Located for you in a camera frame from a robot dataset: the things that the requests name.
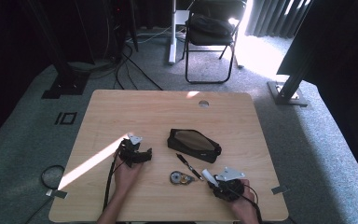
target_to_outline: table top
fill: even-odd
[[[199,173],[220,174],[226,166],[244,172],[259,198],[264,220],[284,220],[288,211],[252,98],[246,93],[198,91],[109,91],[92,94],[49,218],[95,221],[103,210],[113,153],[127,133],[143,137],[139,151],[153,148],[117,221],[231,221],[225,202],[206,181],[173,185],[170,173],[193,175],[167,146],[171,129],[194,129],[222,147],[215,163],[184,153]],[[114,180],[110,189],[114,191]]]

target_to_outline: gray carpet floor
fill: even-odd
[[[252,96],[277,176],[289,188],[283,195],[290,218],[282,223],[358,223],[358,164],[317,88],[301,83],[307,107],[275,105],[269,91],[268,81],[287,79],[276,71],[292,39],[245,37],[238,49],[243,68],[234,63],[231,79],[221,85],[185,81],[182,42],[178,41],[174,65],[168,64],[169,38],[140,42],[139,52],[133,52],[131,59],[165,91],[232,91]],[[192,78],[223,77],[227,71],[223,66],[227,59],[218,62],[215,56],[202,54],[190,62]],[[90,68],[83,63],[72,65]],[[41,99],[57,76],[53,66],[34,79],[0,129],[0,223],[50,223],[51,201],[40,176],[51,165],[66,165],[92,92],[120,89],[115,84],[116,71],[93,72],[82,95],[60,99]],[[130,62],[120,67],[117,77],[125,89],[158,90]],[[56,123],[60,113],[76,113],[74,123]]]

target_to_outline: stand base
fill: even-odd
[[[271,90],[276,105],[299,105],[306,107],[308,104],[304,99],[300,89],[290,99],[282,98],[279,93],[284,85],[284,82],[270,81],[268,82],[269,89]]]
[[[78,73],[74,71],[76,79],[71,86],[62,86],[59,76],[56,77],[49,91],[45,91],[42,99],[59,99],[61,95],[81,95],[86,88],[90,73]]]

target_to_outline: black marker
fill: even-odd
[[[188,164],[188,162],[185,160],[185,158],[183,158],[183,156],[182,156],[181,154],[177,154],[177,153],[176,153],[176,156],[179,158],[179,160],[180,160],[182,163],[184,163],[184,164],[188,167],[188,169],[189,169],[191,172],[193,172],[193,174],[194,174],[198,179],[200,179],[200,180],[203,181],[201,175],[199,175],[199,173],[197,173],[197,171],[194,170],[194,168],[193,168],[191,165]]]

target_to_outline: person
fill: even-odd
[[[117,157],[117,163],[121,164],[123,161],[120,157]],[[107,204],[100,217],[97,220],[97,224],[112,224],[116,223],[118,214],[120,213],[121,207],[125,202],[127,195],[131,191],[131,187],[137,180],[144,163],[133,164],[129,166],[123,164],[118,166],[115,170],[115,182],[116,189],[112,195],[110,202]],[[242,179],[241,182],[244,185],[249,186],[249,180]],[[249,188],[245,188],[244,197],[255,201],[254,194]],[[238,200],[227,203],[234,215],[241,221],[242,224],[258,224],[257,215],[254,207],[245,199],[239,198]]]

